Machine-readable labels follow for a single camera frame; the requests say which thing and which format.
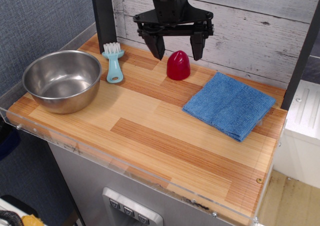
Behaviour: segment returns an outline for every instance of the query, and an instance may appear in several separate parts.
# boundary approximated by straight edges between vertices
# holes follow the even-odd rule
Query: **bowl rim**
[[[77,53],[77,54],[81,54],[81,55],[85,55],[85,56],[89,56],[90,58],[92,58],[94,61],[97,62],[97,65],[99,66],[99,75],[98,77],[96,78],[96,80],[89,86],[87,87],[86,89],[78,92],[78,93],[75,93],[75,94],[72,94],[70,96],[65,96],[65,97],[43,97],[43,96],[40,96],[40,95],[37,95],[33,92],[31,92],[27,87],[26,87],[26,84],[25,84],[25,78],[26,78],[26,74],[27,72],[30,70],[30,68],[35,65],[38,61],[44,59],[44,58],[47,58],[49,56],[52,56],[52,55],[56,55],[56,54],[66,54],[66,53]],[[73,98],[75,96],[78,96],[80,94],[83,94],[84,92],[90,90],[92,87],[94,87],[99,81],[100,81],[100,78],[101,78],[101,75],[102,75],[102,67],[101,67],[101,64],[99,62],[99,60],[94,57],[93,55],[91,55],[90,53],[87,53],[87,52],[82,52],[82,51],[78,51],[78,50],[61,50],[61,51],[56,51],[56,52],[51,52],[51,53],[47,53],[39,58],[37,58],[35,61],[33,61],[32,63],[29,64],[28,67],[26,67],[26,69],[24,70],[23,72],[23,75],[22,75],[22,85],[24,87],[24,89],[31,95],[39,98],[39,99],[43,99],[43,100],[65,100],[65,99],[69,99],[69,98]]]

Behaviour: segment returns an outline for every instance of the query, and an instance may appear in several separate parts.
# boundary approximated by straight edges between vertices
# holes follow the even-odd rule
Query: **blue microfiber towel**
[[[242,142],[276,100],[217,72],[182,110]]]

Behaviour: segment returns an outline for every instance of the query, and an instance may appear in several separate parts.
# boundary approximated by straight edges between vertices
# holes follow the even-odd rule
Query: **black robotic arm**
[[[133,17],[153,56],[163,58],[164,36],[190,36],[193,58],[201,59],[206,39],[214,34],[214,14],[192,7],[188,0],[153,0],[153,4],[155,9]]]

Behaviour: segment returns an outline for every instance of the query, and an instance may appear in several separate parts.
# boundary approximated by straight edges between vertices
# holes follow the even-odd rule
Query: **yellow object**
[[[44,226],[41,219],[35,217],[33,214],[23,216],[21,219],[24,226]]]

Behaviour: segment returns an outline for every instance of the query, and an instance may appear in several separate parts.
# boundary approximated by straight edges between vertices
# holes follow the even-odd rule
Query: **button panel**
[[[144,226],[164,226],[164,220],[158,213],[108,187],[103,188],[102,197],[107,211],[111,214],[114,213],[114,210],[119,210],[132,219],[143,223]],[[128,220],[126,217],[119,217],[120,219]]]

